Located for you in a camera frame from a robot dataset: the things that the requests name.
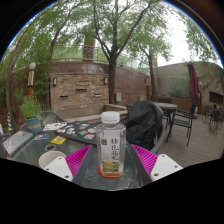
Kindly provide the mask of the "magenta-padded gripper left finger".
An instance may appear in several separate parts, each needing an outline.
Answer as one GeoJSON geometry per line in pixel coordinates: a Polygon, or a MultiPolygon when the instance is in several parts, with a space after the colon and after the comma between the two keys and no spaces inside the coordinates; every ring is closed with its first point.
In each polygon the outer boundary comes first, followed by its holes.
{"type": "Polygon", "coordinates": [[[88,145],[66,158],[57,157],[44,170],[76,185],[81,185],[92,156],[93,146],[88,145]]]}

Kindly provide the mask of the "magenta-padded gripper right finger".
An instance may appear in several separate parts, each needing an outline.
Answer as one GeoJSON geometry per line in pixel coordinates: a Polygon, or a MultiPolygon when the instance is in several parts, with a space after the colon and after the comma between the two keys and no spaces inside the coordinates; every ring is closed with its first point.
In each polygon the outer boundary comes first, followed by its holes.
{"type": "Polygon", "coordinates": [[[134,185],[145,186],[182,169],[166,154],[156,155],[134,144],[128,145],[128,149],[134,162],[134,185]]]}

